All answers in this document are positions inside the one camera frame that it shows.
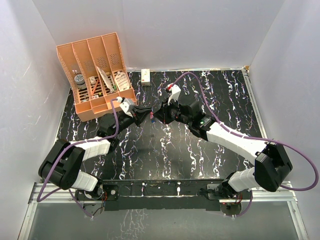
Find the black table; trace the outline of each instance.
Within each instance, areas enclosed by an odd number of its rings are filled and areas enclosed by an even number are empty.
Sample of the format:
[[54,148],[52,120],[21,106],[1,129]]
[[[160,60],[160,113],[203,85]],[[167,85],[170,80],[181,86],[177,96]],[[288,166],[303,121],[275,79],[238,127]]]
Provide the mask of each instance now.
[[[158,110],[168,96],[165,87],[182,73],[151,72],[151,86],[141,85],[140,72],[129,73],[138,105],[151,106],[154,112]],[[227,126],[261,137],[241,70],[194,73],[201,80],[210,107]],[[200,87],[192,76],[186,76],[178,85],[181,94],[195,97],[208,112],[203,106]],[[68,141],[89,139],[96,136],[98,127],[98,119],[80,121],[70,92],[57,137]],[[114,153],[88,159],[81,170],[103,180],[224,179],[250,165],[229,149],[193,136],[183,123],[164,125],[159,121],[152,123],[147,118],[141,127],[132,125],[118,138],[120,143]]]

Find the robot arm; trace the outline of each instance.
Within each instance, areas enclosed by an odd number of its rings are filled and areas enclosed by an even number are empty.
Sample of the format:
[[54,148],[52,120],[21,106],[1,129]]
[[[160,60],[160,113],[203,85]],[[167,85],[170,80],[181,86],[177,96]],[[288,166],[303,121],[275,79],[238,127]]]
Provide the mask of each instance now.
[[270,192],[278,189],[293,168],[282,145],[232,135],[221,127],[223,123],[218,123],[212,116],[202,113],[199,102],[194,98],[189,95],[179,98],[181,90],[177,85],[168,85],[166,91],[171,94],[153,114],[157,119],[164,124],[172,121],[184,123],[196,137],[222,145],[254,165],[250,169],[231,173],[215,190],[204,190],[204,194],[212,193],[232,198],[245,189],[262,187]]
[[[135,106],[133,101],[128,98],[119,97],[117,100],[122,109],[117,112],[119,133],[128,128],[131,124],[136,124],[139,127],[147,115],[152,111],[151,107]],[[84,140],[86,141],[85,143],[71,147],[63,155],[54,169],[49,182],[63,190],[74,188],[87,191],[92,197],[99,197],[101,195],[100,180],[95,176],[80,171],[80,167],[82,162],[89,158],[111,153],[117,147],[119,140],[117,138],[101,139],[106,136],[111,136],[115,132],[116,121],[114,115],[112,113],[104,115],[100,119],[97,136]],[[73,143],[75,142],[58,139],[40,166],[38,175],[45,179],[60,153]]]

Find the small white box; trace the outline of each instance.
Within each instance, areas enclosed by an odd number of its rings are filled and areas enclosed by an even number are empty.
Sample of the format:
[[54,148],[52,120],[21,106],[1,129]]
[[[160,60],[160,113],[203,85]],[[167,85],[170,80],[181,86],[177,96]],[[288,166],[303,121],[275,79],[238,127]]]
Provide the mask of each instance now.
[[141,83],[142,86],[150,86],[150,69],[141,69]]

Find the white panel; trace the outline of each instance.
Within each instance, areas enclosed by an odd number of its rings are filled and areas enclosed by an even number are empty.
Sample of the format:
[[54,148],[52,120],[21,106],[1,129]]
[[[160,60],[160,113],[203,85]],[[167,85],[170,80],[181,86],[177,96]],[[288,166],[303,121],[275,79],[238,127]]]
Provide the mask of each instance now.
[[33,0],[57,44],[118,32],[126,66],[251,64],[284,0]]
[[[287,0],[272,24],[252,66],[250,78],[270,138],[299,147],[320,169],[320,2]],[[288,150],[295,188],[309,186],[308,162]],[[320,186],[296,192],[311,240],[319,239]]]
[[1,239],[17,239],[70,85],[32,1],[0,1]]

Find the paper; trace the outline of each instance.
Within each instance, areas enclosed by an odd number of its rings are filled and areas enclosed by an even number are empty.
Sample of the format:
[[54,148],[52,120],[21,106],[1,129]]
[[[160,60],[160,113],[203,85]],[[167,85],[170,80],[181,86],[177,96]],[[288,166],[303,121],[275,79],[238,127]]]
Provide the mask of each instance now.
[[106,87],[110,90],[111,93],[113,93],[115,90],[112,87],[112,83],[109,80],[107,74],[100,67],[97,66],[96,68],[98,69],[98,71],[99,71],[99,73],[100,73],[100,75],[101,75]]
[[130,88],[130,83],[125,72],[118,71],[114,80],[119,91],[127,90]]

